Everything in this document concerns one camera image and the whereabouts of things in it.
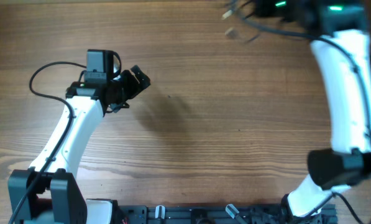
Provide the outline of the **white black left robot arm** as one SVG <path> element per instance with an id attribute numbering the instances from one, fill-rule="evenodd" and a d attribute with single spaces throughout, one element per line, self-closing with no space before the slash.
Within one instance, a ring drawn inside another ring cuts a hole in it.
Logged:
<path id="1" fill-rule="evenodd" d="M 60 100 L 62 116 L 42 152 L 28 169 L 9 176 L 10 223 L 128 223 L 117 200 L 85 199 L 76 175 L 105 115 L 128 108 L 128 100 L 150 84 L 139 66 L 123 70 L 118 53 L 89 49 L 80 78 Z"/>

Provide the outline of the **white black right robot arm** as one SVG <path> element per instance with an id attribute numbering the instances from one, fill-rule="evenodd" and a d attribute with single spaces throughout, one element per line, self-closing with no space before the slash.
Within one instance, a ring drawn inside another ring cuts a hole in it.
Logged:
<path id="1" fill-rule="evenodd" d="M 325 204 L 371 178 L 370 36 L 361 1 L 256 1 L 256 17 L 296 21 L 302 32 L 258 29 L 310 41 L 326 90 L 331 147 L 308 154 L 308 175 L 285 196 L 283 217 L 301 223 L 323 216 Z"/>

